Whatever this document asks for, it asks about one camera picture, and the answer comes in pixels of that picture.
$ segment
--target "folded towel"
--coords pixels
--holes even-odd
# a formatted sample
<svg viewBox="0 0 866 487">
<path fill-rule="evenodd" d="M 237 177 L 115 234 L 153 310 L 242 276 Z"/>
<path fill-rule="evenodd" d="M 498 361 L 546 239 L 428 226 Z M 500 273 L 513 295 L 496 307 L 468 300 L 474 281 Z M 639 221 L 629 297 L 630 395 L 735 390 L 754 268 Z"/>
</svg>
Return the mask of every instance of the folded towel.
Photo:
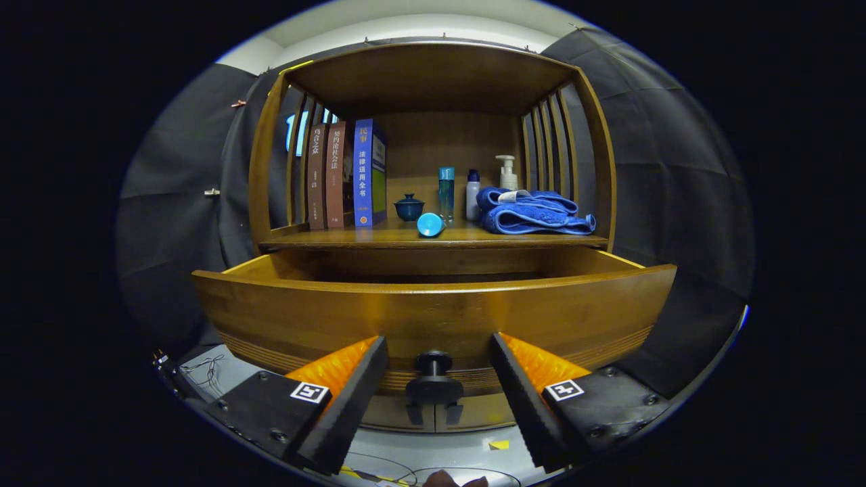
<svg viewBox="0 0 866 487">
<path fill-rule="evenodd" d="M 481 225 L 491 233 L 519 235 L 553 231 L 571 235 L 589 235 L 595 231 L 592 215 L 574 217 L 563 211 L 537 205 L 504 203 L 481 214 Z"/>
<path fill-rule="evenodd" d="M 564 211 L 569 215 L 574 215 L 578 212 L 577 203 L 568 198 L 563 198 L 557 192 L 528 192 L 526 190 L 512 192 L 505 188 L 488 186 L 478 192 L 477 200 L 481 211 L 489 211 L 505 203 L 516 203 L 518 205 L 531 205 Z"/>
</svg>

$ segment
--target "wooden drawer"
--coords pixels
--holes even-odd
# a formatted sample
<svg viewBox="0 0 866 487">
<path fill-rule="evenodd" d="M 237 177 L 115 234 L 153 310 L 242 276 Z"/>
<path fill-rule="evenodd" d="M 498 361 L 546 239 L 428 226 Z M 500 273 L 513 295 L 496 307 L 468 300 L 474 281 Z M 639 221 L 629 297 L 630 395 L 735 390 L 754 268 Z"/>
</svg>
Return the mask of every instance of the wooden drawer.
<svg viewBox="0 0 866 487">
<path fill-rule="evenodd" d="M 257 366 L 287 373 L 383 334 L 390 365 L 379 396 L 404 396 L 415 357 L 435 348 L 454 358 L 449 375 L 475 397 L 501 393 L 488 361 L 493 332 L 600 367 L 641 346 L 675 273 L 579 246 L 292 248 L 193 278 L 229 350 Z"/>
</svg>

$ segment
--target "white bottle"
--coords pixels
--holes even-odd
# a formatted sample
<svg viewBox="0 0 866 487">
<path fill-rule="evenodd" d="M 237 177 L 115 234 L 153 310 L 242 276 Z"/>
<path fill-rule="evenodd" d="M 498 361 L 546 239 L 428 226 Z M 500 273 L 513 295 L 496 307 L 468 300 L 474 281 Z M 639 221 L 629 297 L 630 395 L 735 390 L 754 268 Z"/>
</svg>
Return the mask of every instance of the white bottle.
<svg viewBox="0 0 866 487">
<path fill-rule="evenodd" d="M 510 191 L 517 191 L 517 174 L 514 174 L 514 156 L 503 154 L 496 156 L 496 159 L 502 161 L 499 187 Z"/>
<path fill-rule="evenodd" d="M 469 169 L 469 175 L 466 177 L 466 219 L 470 222 L 477 222 L 481 216 L 481 208 L 478 207 L 478 191 L 481 189 L 481 181 L 478 178 L 478 171 Z"/>
</svg>

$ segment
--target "black knob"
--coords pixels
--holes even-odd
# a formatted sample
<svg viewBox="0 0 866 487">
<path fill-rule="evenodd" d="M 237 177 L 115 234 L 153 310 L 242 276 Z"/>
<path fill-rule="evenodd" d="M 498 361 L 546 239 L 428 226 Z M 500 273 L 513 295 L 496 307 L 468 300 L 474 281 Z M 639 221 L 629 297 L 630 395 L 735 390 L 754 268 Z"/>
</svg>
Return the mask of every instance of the black knob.
<svg viewBox="0 0 866 487">
<path fill-rule="evenodd" d="M 444 374 L 453 361 L 448 354 L 431 350 L 415 359 L 421 376 L 406 385 L 406 396 L 413 404 L 454 404 L 463 397 L 463 384 Z"/>
</svg>

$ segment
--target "cyan bottle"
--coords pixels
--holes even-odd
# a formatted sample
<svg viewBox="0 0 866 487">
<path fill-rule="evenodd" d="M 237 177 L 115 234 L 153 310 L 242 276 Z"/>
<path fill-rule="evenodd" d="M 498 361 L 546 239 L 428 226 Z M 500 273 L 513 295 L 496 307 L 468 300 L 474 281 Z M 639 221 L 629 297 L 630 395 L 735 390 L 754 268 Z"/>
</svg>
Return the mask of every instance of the cyan bottle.
<svg viewBox="0 0 866 487">
<path fill-rule="evenodd" d="M 439 216 L 446 225 L 454 223 L 454 167 L 439 168 Z"/>
</svg>

